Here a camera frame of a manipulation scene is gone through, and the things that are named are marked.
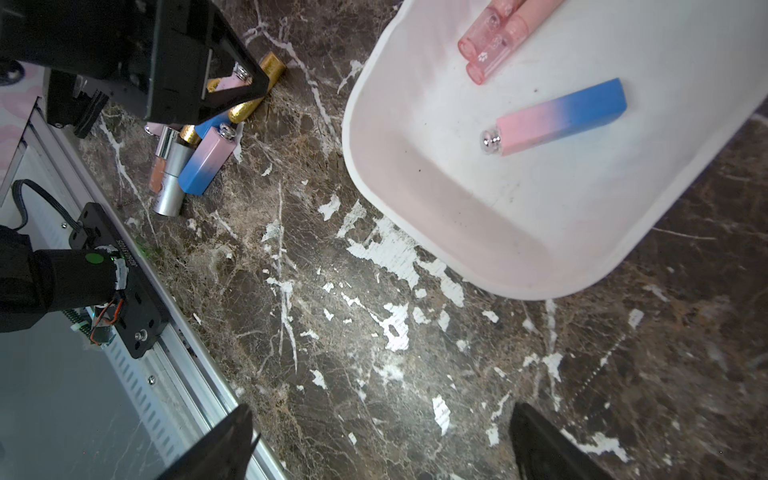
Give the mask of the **gold glitter lipstick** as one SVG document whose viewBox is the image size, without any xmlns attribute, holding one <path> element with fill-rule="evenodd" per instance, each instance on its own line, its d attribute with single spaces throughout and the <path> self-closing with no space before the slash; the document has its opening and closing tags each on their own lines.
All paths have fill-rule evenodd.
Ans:
<svg viewBox="0 0 768 480">
<path fill-rule="evenodd" d="M 211 125 L 218 127 L 222 123 L 243 123 L 255 112 L 286 70 L 286 65 L 274 53 L 264 56 L 259 67 L 259 71 L 250 75 L 244 67 L 236 64 L 229 76 L 209 81 L 208 92 L 211 94 L 224 91 L 231 93 L 235 88 L 240 88 L 240 93 L 244 94 L 243 101 L 239 100 L 236 105 L 212 117 L 209 120 Z"/>
</svg>

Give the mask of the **white storage box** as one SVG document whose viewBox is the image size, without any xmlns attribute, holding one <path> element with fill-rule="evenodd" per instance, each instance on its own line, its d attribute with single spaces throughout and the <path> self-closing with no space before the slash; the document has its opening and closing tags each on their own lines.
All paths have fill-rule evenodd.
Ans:
<svg viewBox="0 0 768 480">
<path fill-rule="evenodd" d="M 457 42 L 480 1 L 406 1 L 342 127 L 363 196 L 476 286 L 519 300 L 610 273 L 767 94 L 763 1 L 567 1 L 478 86 Z M 506 157 L 502 116 L 619 79 L 611 124 Z"/>
</svg>

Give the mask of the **pink blue square lipstick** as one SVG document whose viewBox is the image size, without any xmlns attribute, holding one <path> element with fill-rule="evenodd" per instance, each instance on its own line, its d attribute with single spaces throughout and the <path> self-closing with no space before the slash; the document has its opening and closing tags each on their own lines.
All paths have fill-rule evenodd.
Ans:
<svg viewBox="0 0 768 480">
<path fill-rule="evenodd" d="M 482 133 L 481 150 L 508 156 L 602 127 L 626 110 L 623 84 L 614 78 L 498 118 Z"/>
</svg>

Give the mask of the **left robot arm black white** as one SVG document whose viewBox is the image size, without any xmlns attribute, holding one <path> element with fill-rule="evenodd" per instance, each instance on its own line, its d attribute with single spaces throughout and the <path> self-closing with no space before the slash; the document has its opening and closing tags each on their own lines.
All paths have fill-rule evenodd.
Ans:
<svg viewBox="0 0 768 480">
<path fill-rule="evenodd" d="M 115 102 L 149 122 L 198 125 L 263 97 L 267 74 L 211 1 L 5 1 L 1 82 L 46 67 L 46 119 L 85 137 Z M 1 230 L 1 328 L 26 330 L 50 312 L 92 307 L 134 358 L 171 312 L 106 209 L 65 208 L 69 245 L 36 250 L 21 227 Z"/>
</svg>

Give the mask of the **pink lip gloss tube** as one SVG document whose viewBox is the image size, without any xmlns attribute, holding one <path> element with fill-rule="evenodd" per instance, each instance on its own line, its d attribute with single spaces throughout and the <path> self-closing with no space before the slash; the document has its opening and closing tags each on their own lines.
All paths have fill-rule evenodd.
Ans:
<svg viewBox="0 0 768 480">
<path fill-rule="evenodd" d="M 483 85 L 562 4 L 563 1 L 558 0 L 524 1 L 479 54 L 473 60 L 467 60 L 466 71 L 470 79 Z"/>
<path fill-rule="evenodd" d="M 491 1 L 459 39 L 461 55 L 468 61 L 473 60 L 523 3 L 524 0 Z"/>
</svg>

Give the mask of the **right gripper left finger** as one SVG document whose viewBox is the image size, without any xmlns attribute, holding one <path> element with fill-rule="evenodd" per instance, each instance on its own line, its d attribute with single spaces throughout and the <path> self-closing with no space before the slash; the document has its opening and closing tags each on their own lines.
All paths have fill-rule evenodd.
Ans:
<svg viewBox="0 0 768 480">
<path fill-rule="evenodd" d="M 243 480 L 259 440 L 251 408 L 238 405 L 158 479 Z"/>
</svg>

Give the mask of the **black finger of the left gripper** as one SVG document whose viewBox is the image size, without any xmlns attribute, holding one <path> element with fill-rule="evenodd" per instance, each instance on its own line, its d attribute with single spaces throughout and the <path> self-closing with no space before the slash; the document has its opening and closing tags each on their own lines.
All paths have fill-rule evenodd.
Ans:
<svg viewBox="0 0 768 480">
<path fill-rule="evenodd" d="M 207 90 L 211 60 L 236 64 L 254 75 L 260 70 L 219 8 L 211 1 L 151 1 L 152 51 L 145 120 L 200 124 L 243 101 L 240 88 Z"/>
</svg>

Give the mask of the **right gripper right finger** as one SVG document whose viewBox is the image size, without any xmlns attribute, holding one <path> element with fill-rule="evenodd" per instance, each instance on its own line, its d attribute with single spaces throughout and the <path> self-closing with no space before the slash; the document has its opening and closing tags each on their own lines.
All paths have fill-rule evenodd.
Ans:
<svg viewBox="0 0 768 480">
<path fill-rule="evenodd" d="M 612 479 L 528 403 L 515 404 L 509 432 L 521 479 Z"/>
</svg>

